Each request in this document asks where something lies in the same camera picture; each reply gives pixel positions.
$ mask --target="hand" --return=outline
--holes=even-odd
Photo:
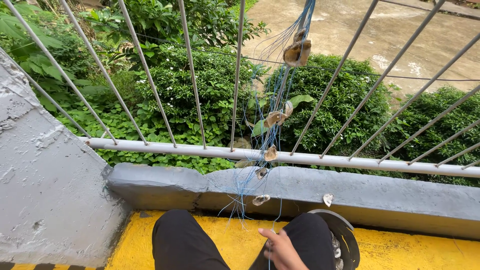
[[[264,256],[272,260],[278,270],[308,270],[283,229],[278,234],[260,228],[258,232],[268,238]]]

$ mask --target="metal railing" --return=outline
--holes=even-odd
[[[15,6],[10,2],[10,0],[3,0],[7,7],[12,11],[12,13],[15,15],[15,17],[18,18],[20,23],[24,26],[26,31],[30,34],[32,37],[33,41],[38,44],[38,46],[42,49],[42,51],[46,54],[46,56],[50,59],[52,64],[60,71],[61,75],[67,83],[72,87],[74,92],[78,95],[78,97],[82,100],[82,102],[86,105],[88,110],[93,114],[95,119],[100,123],[102,128],[105,130],[105,133],[110,136],[110,139],[108,138],[94,138],[91,137],[68,113],[61,108],[61,106],[55,102],[54,99],[52,99],[47,92],[45,92],[22,68],[20,65],[18,65],[10,56],[9,59],[14,62],[15,66],[22,71],[27,79],[32,83],[32,85],[40,91],[50,102],[52,102],[59,111],[65,115],[77,128],[80,132],[85,134],[86,137],[79,137],[82,141],[84,141],[87,145],[89,145],[92,148],[101,148],[101,149],[112,149],[112,150],[120,150],[120,151],[137,151],[137,152],[151,152],[151,153],[168,153],[168,154],[180,154],[180,155],[190,155],[190,156],[202,156],[202,157],[217,157],[217,158],[226,158],[226,159],[250,159],[250,160],[263,160],[263,154],[264,152],[261,150],[255,150],[255,149],[239,149],[239,148],[233,148],[233,141],[234,141],[234,130],[235,130],[235,120],[236,120],[236,108],[237,108],[237,101],[238,101],[238,89],[239,89],[239,74],[240,74],[240,58],[241,58],[241,44],[242,44],[242,31],[243,31],[243,15],[244,15],[244,9],[245,9],[245,0],[240,1],[240,23],[239,23],[239,29],[238,29],[238,48],[237,48],[237,59],[236,59],[236,72],[235,72],[235,89],[234,89],[234,104],[233,104],[233,112],[232,112],[232,134],[231,134],[231,146],[230,147],[207,147],[205,143],[205,135],[204,135],[204,127],[202,123],[202,111],[201,111],[201,106],[199,102],[199,96],[198,96],[198,90],[197,90],[197,85],[196,85],[196,80],[195,80],[195,70],[193,66],[193,59],[192,59],[192,49],[190,46],[190,40],[189,40],[189,35],[188,35],[188,27],[187,27],[187,19],[186,19],[186,14],[185,14],[185,8],[184,8],[184,3],[183,0],[178,0],[179,3],[179,9],[180,9],[180,15],[181,15],[181,21],[183,25],[183,32],[184,32],[184,37],[185,37],[185,43],[186,43],[186,50],[187,50],[187,55],[188,55],[188,60],[189,60],[189,66],[190,66],[190,71],[191,71],[191,78],[192,78],[192,85],[193,85],[193,91],[195,94],[195,101],[196,101],[196,107],[197,107],[197,113],[198,113],[198,119],[199,119],[199,125],[200,125],[200,131],[202,134],[202,146],[198,145],[184,145],[184,144],[177,144],[175,142],[172,130],[170,128],[167,116],[165,114],[165,111],[163,110],[162,107],[162,102],[160,100],[160,97],[158,95],[158,92],[156,90],[154,81],[152,79],[152,76],[150,74],[149,68],[147,66],[147,63],[145,61],[145,57],[142,53],[142,49],[140,47],[140,43],[137,39],[137,34],[135,33],[135,29],[132,25],[132,22],[128,16],[128,11],[125,7],[125,3],[123,0],[119,0],[119,5],[120,9],[125,17],[125,22],[129,28],[130,34],[132,36],[133,44],[136,46],[138,54],[140,56],[141,62],[143,64],[144,71],[146,73],[146,76],[148,78],[148,82],[150,83],[150,86],[152,88],[153,94],[155,96],[155,99],[158,103],[158,107],[160,109],[160,112],[162,113],[163,119],[165,121],[165,124],[167,125],[168,133],[170,135],[172,143],[156,143],[156,142],[149,142],[145,139],[144,135],[140,131],[137,123],[135,122],[135,119],[133,118],[132,114],[129,112],[127,106],[125,105],[124,101],[122,100],[122,97],[120,96],[118,90],[115,88],[115,85],[113,84],[112,80],[110,79],[110,76],[108,75],[105,67],[101,63],[100,59],[95,53],[95,50],[92,48],[92,45],[88,41],[87,37],[83,33],[83,30],[79,26],[79,24],[76,21],[75,16],[71,12],[69,6],[67,5],[65,0],[60,0],[60,3],[62,4],[65,12],[67,13],[70,21],[73,23],[74,28],[76,31],[79,33],[80,37],[83,39],[85,45],[87,46],[88,50],[92,54],[93,58],[95,59],[95,62],[98,64],[100,67],[100,70],[102,71],[103,75],[105,76],[108,84],[110,85],[111,89],[117,96],[119,102],[121,103],[121,106],[127,113],[128,117],[132,121],[135,130],[138,132],[141,141],[131,141],[131,140],[117,140],[113,136],[113,134],[109,131],[109,129],[105,126],[105,124],[102,122],[100,117],[95,113],[93,108],[89,105],[87,100],[83,97],[82,93],[77,89],[75,84],[68,78],[67,74],[62,70],[61,66],[55,61],[53,56],[50,54],[48,49],[42,44],[40,39],[37,37],[37,35],[33,32],[33,30],[30,28],[28,23],[22,18],[22,16],[17,12],[15,9]],[[438,148],[442,147],[443,145],[447,144],[448,142],[454,140],[456,137],[459,135],[465,133],[466,131],[470,130],[474,126],[480,123],[480,120],[475,121],[471,125],[465,127],[461,131],[457,132],[455,135],[451,136],[447,140],[439,143],[437,146],[433,147],[429,151],[425,152],[424,154],[420,155],[419,157],[415,158],[414,160],[407,162],[407,161],[398,161],[398,160],[387,160],[392,154],[397,152],[399,149],[401,149],[404,145],[406,145],[408,142],[413,140],[415,137],[417,137],[419,134],[421,134],[423,131],[428,129],[430,126],[435,124],[439,119],[444,117],[446,114],[448,114],[451,110],[453,110],[456,106],[467,100],[470,96],[474,95],[480,90],[480,85],[475,87],[473,90],[471,90],[469,93],[467,93],[463,98],[461,98],[459,101],[457,101],[455,104],[450,106],[448,109],[446,109],[444,112],[442,112],[440,115],[438,115],[435,119],[431,120],[428,124],[426,124],[424,127],[419,129],[414,135],[410,136],[408,139],[406,139],[402,144],[400,144],[398,147],[390,151],[387,155],[385,155],[383,158],[380,160],[376,159],[365,159],[365,158],[356,158],[355,156],[360,153],[362,149],[364,149],[370,142],[374,140],[374,138],[380,134],[401,112],[403,112],[408,106],[410,106],[416,98],[420,96],[430,85],[432,85],[448,68],[452,66],[465,52],[467,52],[479,39],[480,39],[480,33],[477,34],[473,39],[465,45],[441,70],[438,71],[438,73],[430,79],[424,87],[422,87],[403,107],[401,107],[395,114],[392,115],[392,117],[382,126],[380,127],[360,148],[358,148],[350,157],[342,157],[342,156],[330,156],[327,155],[328,150],[334,145],[334,143],[338,140],[338,138],[341,136],[342,132],[346,129],[346,127],[350,124],[352,119],[355,117],[355,115],[359,112],[359,110],[362,108],[362,106],[367,102],[368,98],[372,95],[372,93],[376,90],[376,88],[380,85],[380,83],[385,79],[387,74],[393,69],[395,64],[400,60],[400,58],[403,56],[403,54],[408,50],[410,45],[413,43],[413,41],[417,38],[417,36],[422,32],[422,30],[425,28],[425,26],[430,22],[430,20],[433,18],[433,16],[439,11],[445,0],[439,0],[437,1],[437,4],[435,7],[430,11],[430,13],[427,15],[427,17],[423,20],[423,22],[420,24],[418,29],[413,33],[413,35],[410,37],[410,39],[406,42],[406,44],[403,46],[403,48],[400,50],[400,52],[397,54],[397,56],[394,58],[394,60],[390,63],[390,65],[387,67],[387,69],[382,73],[382,75],[378,78],[376,83],[373,85],[373,87],[370,89],[370,91],[367,93],[367,95],[364,97],[364,99],[361,101],[361,103],[357,106],[357,108],[354,110],[354,112],[349,116],[345,124],[341,127],[341,129],[338,131],[338,133],[334,136],[328,147],[325,149],[325,151],[318,155],[318,154],[305,154],[305,153],[296,153],[296,149],[301,143],[303,136],[307,132],[310,124],[312,123],[313,118],[315,117],[315,114],[317,113],[318,109],[320,108],[322,102],[325,99],[325,96],[328,94],[328,91],[330,90],[331,86],[333,85],[337,75],[340,72],[340,69],[342,68],[344,62],[348,58],[353,46],[355,45],[356,41],[358,40],[360,34],[362,33],[366,23],[368,22],[371,14],[375,10],[375,7],[379,0],[373,0],[369,9],[367,10],[363,20],[361,21],[355,35],[353,36],[347,50],[345,51],[345,54],[343,55],[340,63],[338,64],[334,74],[332,75],[332,78],[330,82],[328,83],[326,89],[324,90],[320,100],[318,101],[317,105],[315,106],[315,109],[312,112],[312,115],[310,119],[308,120],[307,124],[305,125],[301,135],[299,136],[295,147],[293,148],[292,152],[279,152],[278,153],[278,159],[277,161],[279,162],[286,162],[286,163],[296,163],[296,164],[309,164],[309,165],[324,165],[324,166],[335,166],[335,167],[347,167],[347,168],[357,168],[357,169],[370,169],[370,170],[385,170],[385,171],[400,171],[400,172],[414,172],[414,173],[428,173],[428,174],[442,174],[442,175],[451,175],[451,176],[466,176],[466,177],[480,177],[480,167],[474,167],[474,165],[479,164],[480,160],[473,162],[469,165],[466,166],[461,166],[461,165],[448,165],[445,164],[469,151],[472,151],[473,149],[476,149],[477,147],[480,146],[480,143],[477,143],[453,156],[450,158],[438,163],[438,164],[431,164],[431,163],[423,163],[423,162],[418,162],[420,159],[424,158],[425,156],[431,154]],[[283,91],[283,88],[285,87],[285,78],[282,80],[282,85],[280,89],[278,90],[278,94],[281,95],[280,93]]]

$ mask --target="wire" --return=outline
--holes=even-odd
[[[106,27],[109,27],[109,28],[112,28],[112,29],[115,29],[115,30],[119,30],[119,31],[122,31],[122,32],[124,32],[124,33],[127,33],[126,30],[121,29],[121,28],[117,28],[117,27],[114,27],[114,26],[111,26],[111,25],[107,25],[107,24],[103,24],[103,23],[98,23],[98,22],[95,22],[95,21],[92,21],[92,20],[89,20],[89,19],[85,19],[85,18],[82,18],[82,17],[78,17],[78,16],[76,16],[76,18],[77,18],[77,19],[80,19],[80,20],[87,21],[87,22],[91,22],[91,23],[94,23],[94,24],[97,24],[97,25],[102,25],[102,26],[106,26]],[[169,41],[169,40],[166,40],[166,39],[161,39],[161,38],[152,37],[152,36],[148,36],[148,35],[143,35],[143,34],[139,34],[139,33],[137,33],[137,36],[147,37],[147,38],[151,38],[151,39],[155,39],[155,40],[161,41],[161,42],[163,42],[163,43],[169,43],[169,44],[172,44],[172,45],[175,45],[175,46],[179,46],[179,47],[182,47],[182,48],[186,48],[185,45],[183,45],[183,44],[179,44],[179,43],[176,43],[176,42],[173,42],[173,41]],[[231,57],[236,57],[235,54],[225,53],[225,52],[220,52],[220,51],[211,51],[211,50],[196,49],[196,48],[192,48],[192,50],[201,51],[201,52],[207,52],[207,53],[216,53],[216,54],[222,54],[222,55],[228,55],[228,56],[231,56]],[[249,59],[249,60],[262,61],[262,62],[268,62],[268,63],[275,63],[275,64],[283,64],[283,62],[262,60],[262,59],[257,59],[257,58],[252,58],[252,57],[246,57],[246,56],[241,56],[241,58],[243,58],[243,59]],[[322,67],[317,67],[317,66],[305,66],[305,67],[306,67],[306,68],[319,69],[319,70],[326,70],[326,71],[335,71],[335,69],[322,68]],[[367,75],[367,76],[381,76],[381,74],[366,73],[366,72],[355,72],[355,71],[346,71],[346,70],[341,70],[340,72],[344,72],[344,73],[348,73],[348,74]],[[400,78],[400,79],[413,79],[413,80],[431,80],[431,79],[432,79],[432,78],[417,78],[417,77],[395,76],[395,75],[387,75],[386,77],[390,77],[390,78]],[[476,81],[480,81],[480,79],[463,79],[463,80],[461,80],[461,79],[437,79],[437,81],[444,81],[444,82],[476,82]]]

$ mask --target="concrete ledge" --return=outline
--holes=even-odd
[[[205,209],[232,212],[238,182],[255,167],[208,173],[179,167],[121,163],[108,186],[136,209]],[[480,188],[355,173],[276,167],[244,187],[245,212],[295,216],[326,209],[322,196],[333,193],[330,210],[353,224],[480,239]],[[254,206],[255,196],[271,200]]]

